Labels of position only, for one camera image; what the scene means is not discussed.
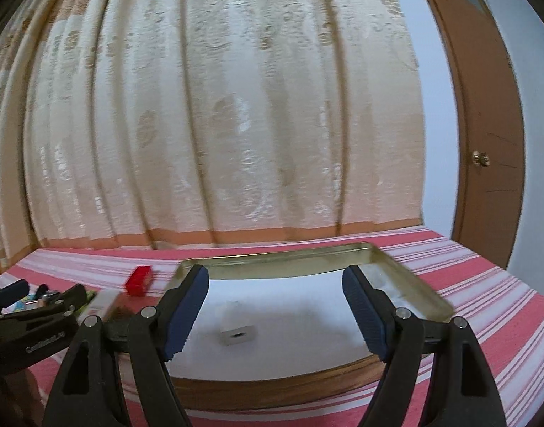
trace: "beige curtain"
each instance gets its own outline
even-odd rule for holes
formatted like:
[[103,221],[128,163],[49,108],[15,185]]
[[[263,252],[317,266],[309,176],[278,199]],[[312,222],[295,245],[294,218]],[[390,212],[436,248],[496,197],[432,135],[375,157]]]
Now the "beige curtain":
[[0,251],[419,223],[397,0],[26,0],[0,37]]

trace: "striped tablecloth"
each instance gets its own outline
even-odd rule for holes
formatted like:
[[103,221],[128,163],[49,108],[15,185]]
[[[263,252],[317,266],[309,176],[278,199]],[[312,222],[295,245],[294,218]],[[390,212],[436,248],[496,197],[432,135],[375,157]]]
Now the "striped tablecloth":
[[[465,316],[478,336],[499,388],[510,427],[525,426],[544,400],[544,297],[502,269],[435,232],[416,228],[266,246],[166,251],[57,251],[39,249],[0,276],[0,287],[18,278],[64,290],[76,282],[91,289],[120,288],[140,264],[151,264],[156,279],[149,296],[132,301],[139,309],[155,302],[180,259],[258,253],[373,242],[420,275]],[[60,357],[34,365],[46,400]],[[430,379],[431,357],[422,360],[405,426],[418,424]],[[327,400],[241,413],[189,411],[194,427],[356,427],[376,384]],[[134,427],[145,426],[135,386],[124,378]]]

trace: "red and white striped tablecloth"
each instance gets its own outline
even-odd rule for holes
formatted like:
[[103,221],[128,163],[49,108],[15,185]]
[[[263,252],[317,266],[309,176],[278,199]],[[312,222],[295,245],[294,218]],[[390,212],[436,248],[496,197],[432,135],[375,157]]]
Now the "red and white striped tablecloth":
[[[139,309],[155,302],[180,259],[259,253],[373,242],[409,267],[465,316],[478,336],[499,388],[510,427],[525,426],[544,400],[544,297],[486,259],[423,227],[282,245],[166,251],[61,251],[39,249],[0,276],[0,287],[18,278],[64,290],[76,282],[91,289],[123,288],[133,268],[151,264],[156,279],[149,296],[133,301]],[[46,399],[60,359],[34,365]],[[430,378],[431,357],[422,361],[405,426],[418,424]],[[356,427],[375,384],[327,400],[251,412],[189,411],[194,427]],[[134,427],[145,426],[135,387],[124,382]]]

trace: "curtain fold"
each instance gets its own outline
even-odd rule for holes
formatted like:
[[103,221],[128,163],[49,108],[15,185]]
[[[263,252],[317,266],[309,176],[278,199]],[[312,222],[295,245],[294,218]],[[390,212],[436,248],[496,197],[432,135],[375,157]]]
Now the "curtain fold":
[[397,0],[25,0],[0,37],[0,252],[420,222]]

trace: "tablecloth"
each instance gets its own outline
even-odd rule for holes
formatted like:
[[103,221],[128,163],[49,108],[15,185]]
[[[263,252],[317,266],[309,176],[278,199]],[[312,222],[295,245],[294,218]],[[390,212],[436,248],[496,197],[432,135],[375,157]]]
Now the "tablecloth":
[[[137,265],[153,265],[148,296],[132,308],[155,303],[180,259],[302,249],[369,241],[409,267],[470,322],[492,369],[509,427],[526,425],[544,400],[544,296],[469,249],[439,234],[415,228],[280,245],[164,251],[66,251],[38,249],[0,276],[0,287],[18,278],[64,290],[76,282],[91,289],[123,288]],[[46,400],[60,359],[31,367]],[[432,357],[424,358],[405,426],[418,424],[430,379]],[[133,384],[123,381],[134,427],[145,426]],[[188,411],[194,427],[356,427],[376,383],[303,405],[250,412]]]

